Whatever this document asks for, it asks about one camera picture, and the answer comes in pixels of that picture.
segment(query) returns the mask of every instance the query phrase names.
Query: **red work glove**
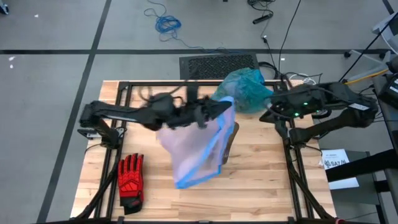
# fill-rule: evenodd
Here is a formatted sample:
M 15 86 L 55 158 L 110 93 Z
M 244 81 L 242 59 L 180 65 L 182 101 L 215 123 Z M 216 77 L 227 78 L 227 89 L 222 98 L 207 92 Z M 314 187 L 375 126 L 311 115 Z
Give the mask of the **red work glove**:
M 144 155 L 137 153 L 128 155 L 119 161 L 118 182 L 120 206 L 124 207 L 124 214 L 139 212 L 144 201 L 144 179 L 142 178 L 142 162 Z

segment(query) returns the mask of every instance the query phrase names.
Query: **teal plastic bag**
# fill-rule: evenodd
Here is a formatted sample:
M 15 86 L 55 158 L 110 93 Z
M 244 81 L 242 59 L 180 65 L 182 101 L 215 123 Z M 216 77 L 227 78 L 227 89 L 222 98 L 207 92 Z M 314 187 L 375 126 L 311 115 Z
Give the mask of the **teal plastic bag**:
M 266 109 L 273 94 L 264 83 L 260 70 L 242 68 L 228 74 L 211 98 L 220 100 L 232 96 L 236 112 L 257 113 Z

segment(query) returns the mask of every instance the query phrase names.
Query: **butcher block tabletop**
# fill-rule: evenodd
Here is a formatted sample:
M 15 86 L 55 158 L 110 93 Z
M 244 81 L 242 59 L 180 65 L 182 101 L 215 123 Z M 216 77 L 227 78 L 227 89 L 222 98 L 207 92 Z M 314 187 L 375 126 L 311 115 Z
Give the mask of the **butcher block tabletop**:
M 104 81 L 99 100 L 115 104 L 118 85 L 119 81 Z M 152 94 L 171 91 L 175 87 L 152 86 Z M 132 89 L 132 107 L 144 104 L 137 94 L 138 89 L 136 86 Z M 215 90 L 216 86 L 201 86 L 199 95 L 211 95 Z M 148 90 L 143 88 L 142 93 L 147 96 Z M 185 97 L 185 87 L 173 95 Z M 273 124 L 259 122 L 261 114 L 237 113 L 239 131 L 221 174 L 184 190 L 175 188 L 170 154 L 156 140 L 156 132 L 140 124 L 127 123 L 122 159 L 133 153 L 145 155 L 145 199 L 140 212 L 124 215 L 123 208 L 119 206 L 119 190 L 116 189 L 112 219 L 125 216 L 126 221 L 286 221 L 287 217 L 294 217 L 282 139 Z M 313 125 L 313 121 L 311 116 L 305 116 L 304 119 L 296 119 L 295 124 L 305 128 Z M 89 141 L 88 147 L 98 143 L 100 139 Z M 314 140 L 308 145 L 319 148 Z M 85 154 L 71 217 L 82 212 L 98 190 L 105 152 L 105 148 L 95 146 Z M 320 165 L 320 152 L 310 148 L 303 148 L 301 152 L 309 189 L 323 208 L 335 216 L 326 173 Z M 112 167 L 116 151 L 113 153 L 109 167 Z M 297 188 L 300 208 L 303 217 L 306 217 L 303 195 Z M 109 189 L 104 195 L 102 217 L 105 217 L 108 195 Z

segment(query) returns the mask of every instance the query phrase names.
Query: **gray floor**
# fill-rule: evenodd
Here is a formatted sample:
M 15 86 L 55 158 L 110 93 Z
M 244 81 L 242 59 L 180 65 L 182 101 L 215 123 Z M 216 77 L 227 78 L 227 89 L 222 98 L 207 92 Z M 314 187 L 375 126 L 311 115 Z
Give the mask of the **gray floor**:
M 7 0 L 11 14 L 0 16 L 1 50 L 91 49 L 105 0 Z M 179 37 L 205 48 L 263 49 L 259 38 L 265 23 L 251 24 L 261 15 L 243 0 L 157 0 L 168 14 L 181 20 Z M 277 0 L 265 34 L 271 48 L 280 48 L 297 0 Z M 398 10 L 398 2 L 391 1 Z M 178 41 L 159 42 L 154 17 L 143 10 L 146 1 L 112 0 L 99 49 L 186 49 Z M 155 6 L 158 13 L 162 8 Z M 374 38 L 371 27 L 388 16 L 382 1 L 303 0 L 285 49 L 364 49 Z M 382 40 L 372 49 L 386 49 Z M 0 220 L 36 222 L 76 97 L 88 55 L 0 55 Z M 97 55 L 81 104 L 98 98 L 103 80 L 176 80 L 178 58 L 184 55 Z M 270 62 L 270 56 L 257 55 Z M 324 73 L 323 82 L 337 80 L 354 62 L 341 54 L 283 54 L 282 72 Z M 350 75 L 374 66 L 362 60 Z M 262 70 L 266 78 L 270 71 Z M 360 90 L 368 83 L 353 86 Z M 47 221 L 70 215 L 87 141 L 75 130 Z M 322 139 L 321 147 L 370 151 L 391 148 L 386 127 L 344 128 Z M 398 223 L 389 194 L 383 195 L 390 223 Z M 373 206 L 340 202 L 339 217 L 374 212 Z M 378 222 L 377 215 L 358 221 Z

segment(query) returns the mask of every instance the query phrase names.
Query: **plastic bag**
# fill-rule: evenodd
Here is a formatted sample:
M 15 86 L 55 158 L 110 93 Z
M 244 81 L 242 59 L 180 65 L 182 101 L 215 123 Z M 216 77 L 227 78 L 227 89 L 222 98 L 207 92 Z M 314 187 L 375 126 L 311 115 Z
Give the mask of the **plastic bag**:
M 236 112 L 263 111 L 270 102 L 267 97 L 272 95 L 272 91 L 264 86 L 264 82 L 259 70 L 242 68 L 228 74 L 211 98 L 219 100 L 225 96 L 232 96 Z
M 233 98 L 227 96 L 221 101 L 233 102 Z M 234 129 L 234 120 L 232 105 L 216 119 L 208 121 L 205 129 L 199 129 L 193 123 L 157 132 L 157 139 L 172 157 L 176 188 L 186 189 L 221 173 L 223 154 Z

